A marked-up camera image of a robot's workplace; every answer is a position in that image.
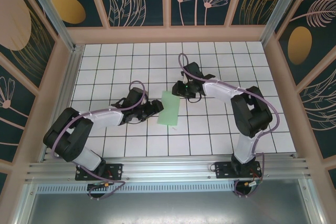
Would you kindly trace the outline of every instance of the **yellow circle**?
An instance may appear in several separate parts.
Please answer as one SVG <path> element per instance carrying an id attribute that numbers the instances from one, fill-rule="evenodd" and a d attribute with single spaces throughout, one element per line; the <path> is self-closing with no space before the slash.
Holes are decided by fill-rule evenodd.
<path id="1" fill-rule="evenodd" d="M 310 52 L 311 44 L 310 31 L 303 26 L 295 28 L 288 41 L 289 60 L 295 65 L 303 63 Z"/>
<path id="2" fill-rule="evenodd" d="M 85 20 L 84 7 L 77 0 L 51 0 L 61 19 L 71 24 Z"/>
<path id="3" fill-rule="evenodd" d="M 32 21 L 24 0 L 0 0 L 0 44 L 21 50 L 29 42 Z"/>

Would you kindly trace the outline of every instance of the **green object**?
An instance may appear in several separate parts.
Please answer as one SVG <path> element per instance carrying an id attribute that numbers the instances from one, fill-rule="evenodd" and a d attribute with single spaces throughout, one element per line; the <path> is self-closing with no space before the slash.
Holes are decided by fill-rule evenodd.
<path id="1" fill-rule="evenodd" d="M 180 98 L 172 95 L 170 91 L 163 91 L 161 102 L 163 104 L 163 111 L 159 114 L 158 124 L 176 126 Z"/>

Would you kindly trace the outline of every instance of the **black mounting plate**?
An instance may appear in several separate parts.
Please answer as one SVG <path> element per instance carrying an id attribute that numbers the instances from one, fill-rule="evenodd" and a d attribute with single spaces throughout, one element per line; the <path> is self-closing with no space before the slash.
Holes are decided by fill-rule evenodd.
<path id="1" fill-rule="evenodd" d="M 247 169 L 244 169 L 240 175 L 234 171 L 231 165 L 231 161 L 229 162 L 216 162 L 214 163 L 216 178 L 253 178 L 253 173 L 250 171 L 252 169 L 255 174 L 261 177 L 261 168 L 260 163 L 258 161 L 253 161 L 249 164 Z"/>
<path id="2" fill-rule="evenodd" d="M 105 171 L 102 175 L 103 178 L 111 179 L 111 180 L 121 180 L 122 175 L 122 164 L 106 164 Z M 76 166 L 76 181 L 97 181 L 101 179 L 97 179 L 87 172 L 85 172 L 82 168 Z"/>

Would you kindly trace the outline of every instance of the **perforated metal strip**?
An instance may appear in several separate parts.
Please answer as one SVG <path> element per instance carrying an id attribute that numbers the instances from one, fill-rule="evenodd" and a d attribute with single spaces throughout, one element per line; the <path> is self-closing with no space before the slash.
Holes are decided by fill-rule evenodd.
<path id="1" fill-rule="evenodd" d="M 100 188 L 93 193 L 110 192 L 117 185 Z M 117 193 L 182 193 L 197 191 L 233 191 L 234 182 L 196 183 L 127 183 Z M 40 184 L 36 194 L 86 194 L 87 184 Z"/>

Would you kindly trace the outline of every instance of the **white tile floor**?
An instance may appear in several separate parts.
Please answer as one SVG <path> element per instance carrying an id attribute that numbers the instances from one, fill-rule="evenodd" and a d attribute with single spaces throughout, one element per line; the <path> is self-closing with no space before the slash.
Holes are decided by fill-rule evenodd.
<path id="1" fill-rule="evenodd" d="M 106 108 L 127 96 L 132 80 L 145 83 L 150 99 L 160 99 L 181 80 L 180 52 L 203 74 L 235 86 L 259 86 L 280 112 L 276 132 L 261 138 L 258 152 L 295 152 L 278 94 L 260 42 L 188 42 L 86 45 L 71 106 L 79 111 Z M 232 107 L 206 97 L 198 103 L 181 98 L 177 126 L 152 117 L 91 132 L 87 147 L 103 157 L 231 154 L 238 141 Z"/>

